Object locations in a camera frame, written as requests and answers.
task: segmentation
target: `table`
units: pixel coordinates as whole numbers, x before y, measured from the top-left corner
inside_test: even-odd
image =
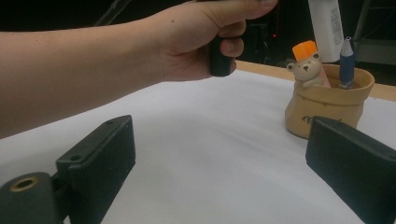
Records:
[[[280,77],[290,74],[243,62],[238,69],[226,78],[162,83],[2,139],[0,184],[54,174],[55,160],[75,143],[130,114],[136,165],[103,223],[361,223],[305,164],[307,141],[285,128],[293,82]],[[379,97],[395,89],[382,87],[375,85],[358,129],[396,148],[396,103]]]

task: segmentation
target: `pen holder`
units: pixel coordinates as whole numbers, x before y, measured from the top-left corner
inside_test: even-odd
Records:
[[[314,116],[339,119],[357,127],[363,113],[364,101],[374,86],[373,75],[355,68],[353,87],[342,90],[339,85],[339,66],[323,64],[332,88],[314,85],[304,88],[300,81],[294,83],[294,92],[285,111],[288,130],[302,138],[308,138]]]

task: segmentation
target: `dark background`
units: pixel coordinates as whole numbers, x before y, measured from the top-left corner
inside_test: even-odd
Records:
[[[0,0],[0,31],[45,31],[94,26],[115,0]],[[146,18],[184,0],[137,1],[127,7],[111,23]],[[344,36],[353,36],[363,0],[339,0]],[[370,5],[363,37],[396,40],[396,2],[375,0]],[[307,0],[279,0],[268,15],[247,22],[242,36],[245,52],[242,61],[285,67],[294,59],[291,48],[305,40],[315,40]],[[396,85],[396,66],[358,63],[369,70],[376,82]]]

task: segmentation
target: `pen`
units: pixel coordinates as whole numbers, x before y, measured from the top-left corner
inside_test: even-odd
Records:
[[[355,52],[353,49],[352,38],[349,36],[345,39],[340,53],[340,89],[349,90],[352,88],[354,69],[355,69]]]

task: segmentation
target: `orange cap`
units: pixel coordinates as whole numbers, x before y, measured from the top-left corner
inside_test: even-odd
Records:
[[[293,47],[293,53],[297,61],[309,58],[317,51],[317,45],[312,40],[305,41]]]

